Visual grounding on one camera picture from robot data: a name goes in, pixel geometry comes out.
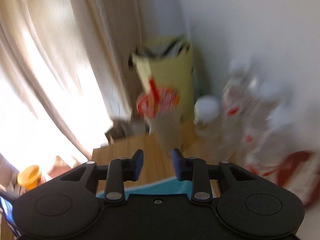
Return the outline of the teal microfiber towel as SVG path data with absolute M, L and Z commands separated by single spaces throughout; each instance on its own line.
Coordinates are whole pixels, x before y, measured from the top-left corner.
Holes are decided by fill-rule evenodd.
M 180 181 L 176 177 L 170 177 L 150 184 L 125 188 L 124 196 L 125 199 L 127 199 L 130 194 L 187 194 L 190 198 L 192 189 L 193 186 L 191 181 Z

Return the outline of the small white cap bottle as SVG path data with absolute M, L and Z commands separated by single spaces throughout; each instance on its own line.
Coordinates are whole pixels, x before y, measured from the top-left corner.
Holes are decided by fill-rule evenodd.
M 220 102 L 212 95 L 204 95 L 196 100 L 194 105 L 195 133 L 204 137 L 211 124 L 220 114 Z

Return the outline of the milk tea plastic cup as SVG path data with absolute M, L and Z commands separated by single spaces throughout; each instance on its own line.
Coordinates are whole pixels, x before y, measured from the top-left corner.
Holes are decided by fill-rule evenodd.
M 182 148 L 180 94 L 172 86 L 158 86 L 154 77 L 148 78 L 150 91 L 137 99 L 137 112 L 149 126 L 163 152 L 170 154 Z

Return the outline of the clear water bottle red label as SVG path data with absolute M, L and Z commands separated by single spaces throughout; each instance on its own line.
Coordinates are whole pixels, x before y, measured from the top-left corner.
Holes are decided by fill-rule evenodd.
M 260 86 L 259 75 L 249 62 L 232 60 L 222 90 L 221 161 L 227 161 L 241 145 L 245 123 L 252 113 Z

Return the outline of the yellow bowl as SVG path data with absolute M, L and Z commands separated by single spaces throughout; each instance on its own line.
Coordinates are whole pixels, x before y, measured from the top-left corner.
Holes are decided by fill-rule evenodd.
M 41 180 L 41 170 L 38 165 L 31 165 L 19 173 L 17 182 L 27 191 L 36 188 Z

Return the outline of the white patterned canister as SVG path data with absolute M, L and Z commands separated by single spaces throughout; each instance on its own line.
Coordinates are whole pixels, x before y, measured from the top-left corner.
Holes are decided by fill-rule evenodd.
M 307 209 L 319 202 L 319 152 L 291 153 L 274 167 L 262 166 L 250 158 L 245 168 L 291 191 Z

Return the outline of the yellow paper bag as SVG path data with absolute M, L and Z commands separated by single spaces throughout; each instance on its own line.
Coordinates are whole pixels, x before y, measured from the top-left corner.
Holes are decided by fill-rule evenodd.
M 135 68 L 143 88 L 150 90 L 149 77 L 157 86 L 170 86 L 178 90 L 181 100 L 178 105 L 181 120 L 193 115 L 193 49 L 184 36 L 162 37 L 136 46 L 129 56 L 129 67 Z

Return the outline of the beige curtain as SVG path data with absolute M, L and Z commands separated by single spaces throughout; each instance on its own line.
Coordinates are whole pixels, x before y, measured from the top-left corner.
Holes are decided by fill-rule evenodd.
M 138 0 L 1 0 L 1 154 L 18 170 L 91 158 L 142 91 Z

